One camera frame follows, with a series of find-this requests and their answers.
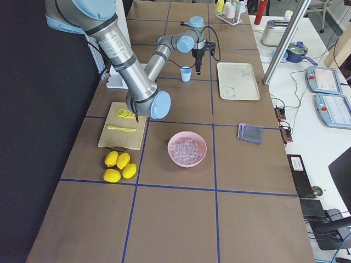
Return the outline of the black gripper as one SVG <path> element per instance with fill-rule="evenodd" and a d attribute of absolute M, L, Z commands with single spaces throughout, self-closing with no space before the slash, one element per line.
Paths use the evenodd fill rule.
<path fill-rule="evenodd" d="M 204 56 L 206 51 L 206 48 L 201 48 L 201 49 L 192 49 L 192 56 L 195 58 L 195 71 L 197 75 L 201 74 L 201 60 L 202 57 Z"/>

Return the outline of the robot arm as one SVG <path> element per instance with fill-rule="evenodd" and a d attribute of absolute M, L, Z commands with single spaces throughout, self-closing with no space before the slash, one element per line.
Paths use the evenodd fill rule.
<path fill-rule="evenodd" d="M 184 33 L 160 37 L 149 62 L 142 66 L 117 24 L 115 1 L 46 1 L 45 6 L 49 27 L 96 39 L 126 83 L 126 104 L 137 116 L 164 118 L 170 111 L 171 97 L 159 90 L 155 80 L 170 54 L 205 48 L 203 18 L 193 16 Z"/>

